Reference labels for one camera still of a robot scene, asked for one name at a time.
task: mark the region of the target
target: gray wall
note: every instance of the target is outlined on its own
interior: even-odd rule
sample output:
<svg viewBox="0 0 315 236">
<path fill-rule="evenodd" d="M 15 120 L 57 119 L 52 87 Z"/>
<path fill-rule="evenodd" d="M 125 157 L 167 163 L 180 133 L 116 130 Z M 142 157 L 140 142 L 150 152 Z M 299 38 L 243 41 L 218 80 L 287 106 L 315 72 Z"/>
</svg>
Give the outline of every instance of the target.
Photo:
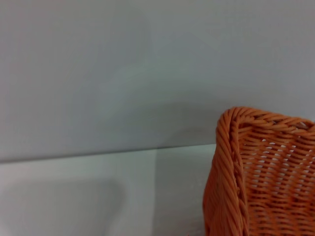
<svg viewBox="0 0 315 236">
<path fill-rule="evenodd" d="M 0 158 L 213 143 L 230 106 L 315 118 L 314 12 L 313 0 L 1 1 Z"/>
</svg>

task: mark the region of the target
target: orange wicker basket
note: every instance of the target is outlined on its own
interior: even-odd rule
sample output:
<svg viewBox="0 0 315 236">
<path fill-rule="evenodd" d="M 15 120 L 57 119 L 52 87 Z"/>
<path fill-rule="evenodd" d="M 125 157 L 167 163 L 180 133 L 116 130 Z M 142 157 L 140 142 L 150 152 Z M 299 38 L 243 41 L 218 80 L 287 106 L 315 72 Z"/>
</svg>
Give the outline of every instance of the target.
<svg viewBox="0 0 315 236">
<path fill-rule="evenodd" d="M 218 121 L 206 236 L 315 235 L 315 124 L 246 107 Z"/>
</svg>

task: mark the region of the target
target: woven basket wall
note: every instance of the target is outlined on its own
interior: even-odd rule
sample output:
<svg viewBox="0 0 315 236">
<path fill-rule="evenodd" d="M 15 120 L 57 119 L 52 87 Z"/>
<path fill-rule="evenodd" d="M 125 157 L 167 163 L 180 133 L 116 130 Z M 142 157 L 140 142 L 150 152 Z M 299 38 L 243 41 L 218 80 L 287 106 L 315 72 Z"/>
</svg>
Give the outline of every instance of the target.
<svg viewBox="0 0 315 236">
<path fill-rule="evenodd" d="M 315 124 L 236 107 L 218 121 L 206 236 L 315 235 Z"/>
</svg>

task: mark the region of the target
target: wicker basket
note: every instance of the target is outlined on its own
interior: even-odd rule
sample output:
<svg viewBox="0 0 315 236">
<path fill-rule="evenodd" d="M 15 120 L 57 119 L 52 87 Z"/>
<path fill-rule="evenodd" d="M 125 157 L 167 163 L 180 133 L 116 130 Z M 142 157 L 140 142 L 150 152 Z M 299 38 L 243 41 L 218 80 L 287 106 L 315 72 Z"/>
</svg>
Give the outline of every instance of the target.
<svg viewBox="0 0 315 236">
<path fill-rule="evenodd" d="M 237 107 L 216 136 L 206 236 L 315 235 L 315 124 Z"/>
</svg>

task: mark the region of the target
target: white table surface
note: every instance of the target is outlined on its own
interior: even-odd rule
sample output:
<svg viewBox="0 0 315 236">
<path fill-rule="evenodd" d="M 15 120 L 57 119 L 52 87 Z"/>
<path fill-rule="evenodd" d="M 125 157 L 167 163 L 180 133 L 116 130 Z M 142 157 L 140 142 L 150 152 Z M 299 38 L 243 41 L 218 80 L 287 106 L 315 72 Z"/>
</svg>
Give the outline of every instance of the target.
<svg viewBox="0 0 315 236">
<path fill-rule="evenodd" d="M 203 236 L 215 145 L 0 164 L 1 236 Z"/>
</svg>

